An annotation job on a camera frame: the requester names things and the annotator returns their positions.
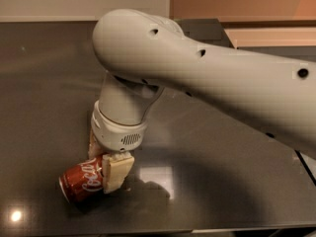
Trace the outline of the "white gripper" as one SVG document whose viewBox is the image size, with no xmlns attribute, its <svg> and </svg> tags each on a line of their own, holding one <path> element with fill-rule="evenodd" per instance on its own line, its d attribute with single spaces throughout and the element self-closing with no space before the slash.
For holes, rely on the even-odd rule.
<svg viewBox="0 0 316 237">
<path fill-rule="evenodd" d="M 90 159 L 104 154 L 104 149 L 108 152 L 123 152 L 103 156 L 103 188 L 104 193 L 109 194 L 121 187 L 130 172 L 134 157 L 129 151 L 142 143 L 147 122 L 138 125 L 115 123 L 101 113 L 99 102 L 96 102 L 92 112 L 91 127 L 88 147 Z"/>
</svg>

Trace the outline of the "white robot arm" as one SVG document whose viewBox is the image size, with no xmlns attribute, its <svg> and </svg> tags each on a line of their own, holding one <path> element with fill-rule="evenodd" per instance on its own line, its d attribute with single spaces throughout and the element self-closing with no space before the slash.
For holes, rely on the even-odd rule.
<svg viewBox="0 0 316 237">
<path fill-rule="evenodd" d="M 92 113 L 88 154 L 105 159 L 105 192 L 122 185 L 146 114 L 166 87 L 316 154 L 315 62 L 198 42 L 170 19 L 128 9 L 103 16 L 92 40 L 107 75 Z"/>
</svg>

